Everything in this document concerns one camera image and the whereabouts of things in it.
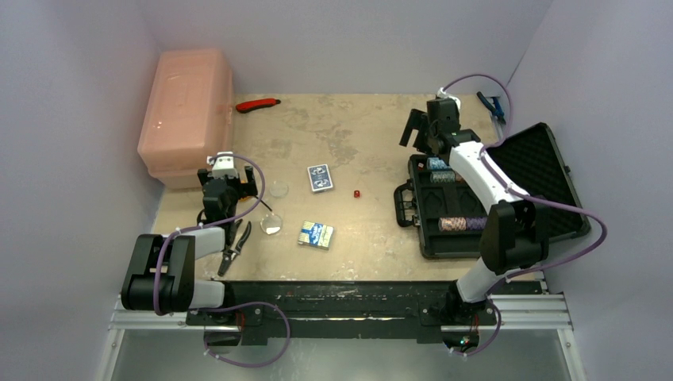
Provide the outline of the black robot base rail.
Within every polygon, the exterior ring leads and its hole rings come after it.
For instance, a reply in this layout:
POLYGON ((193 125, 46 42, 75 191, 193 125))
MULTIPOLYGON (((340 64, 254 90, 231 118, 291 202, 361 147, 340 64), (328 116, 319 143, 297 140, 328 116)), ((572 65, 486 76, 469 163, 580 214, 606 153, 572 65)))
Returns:
POLYGON ((270 339, 405 339, 472 350, 500 330, 571 327, 562 295, 533 281, 505 285, 485 302, 460 306, 447 282, 231 281, 227 311, 173 312, 115 306, 111 327, 203 333, 212 346, 264 345, 270 339))

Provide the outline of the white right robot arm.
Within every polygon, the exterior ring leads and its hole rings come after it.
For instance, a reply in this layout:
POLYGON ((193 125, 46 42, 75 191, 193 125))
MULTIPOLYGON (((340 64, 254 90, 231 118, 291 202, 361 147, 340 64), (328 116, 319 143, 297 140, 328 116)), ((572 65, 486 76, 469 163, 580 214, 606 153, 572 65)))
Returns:
POLYGON ((467 182, 487 212, 479 242, 480 257, 456 282, 445 305, 448 317, 464 323, 476 303, 516 270, 531 268, 549 251, 550 209, 527 199, 490 158, 476 133, 460 128, 460 111, 451 98, 435 98, 424 111, 410 111, 399 144, 443 160, 467 182))

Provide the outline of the blue playing card deck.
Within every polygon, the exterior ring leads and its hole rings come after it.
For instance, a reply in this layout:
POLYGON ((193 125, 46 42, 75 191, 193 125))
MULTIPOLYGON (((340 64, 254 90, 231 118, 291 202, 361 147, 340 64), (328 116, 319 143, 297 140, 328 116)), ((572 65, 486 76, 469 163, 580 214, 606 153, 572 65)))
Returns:
POLYGON ((309 166, 307 173, 310 179, 310 188, 313 193, 330 191, 334 188, 333 179, 328 164, 309 166))

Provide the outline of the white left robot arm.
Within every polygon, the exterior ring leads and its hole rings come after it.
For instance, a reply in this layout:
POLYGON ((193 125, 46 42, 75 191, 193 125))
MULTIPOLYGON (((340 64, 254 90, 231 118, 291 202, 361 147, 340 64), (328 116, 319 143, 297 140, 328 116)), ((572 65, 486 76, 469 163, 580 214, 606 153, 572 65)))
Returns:
POLYGON ((237 304, 225 296, 225 284, 199 280, 196 261, 222 254, 229 264, 240 252, 245 237, 238 237, 241 219, 236 216, 242 198, 257 197, 253 168, 244 175, 217 177, 212 171, 197 173, 202 185, 203 209, 194 229, 178 229, 169 235, 141 234, 135 243, 121 289, 127 310, 154 311, 158 315, 206 309, 216 324, 230 323, 237 304))

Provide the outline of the black poker set case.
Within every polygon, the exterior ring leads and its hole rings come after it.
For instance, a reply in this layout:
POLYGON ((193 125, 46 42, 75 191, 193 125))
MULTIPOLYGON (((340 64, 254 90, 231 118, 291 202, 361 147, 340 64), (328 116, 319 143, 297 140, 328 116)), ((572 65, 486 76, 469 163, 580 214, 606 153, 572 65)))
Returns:
MULTIPOLYGON (((488 151, 490 158, 518 186, 532 196, 578 207, 579 197, 570 178, 551 128, 537 123, 488 151)), ((467 181, 457 172, 454 183, 432 183, 426 167, 427 155, 412 155, 409 179, 394 191, 396 219, 402 228, 417 228, 423 257, 471 259, 479 257, 482 231, 441 232, 441 217, 487 217, 487 211, 467 181)))

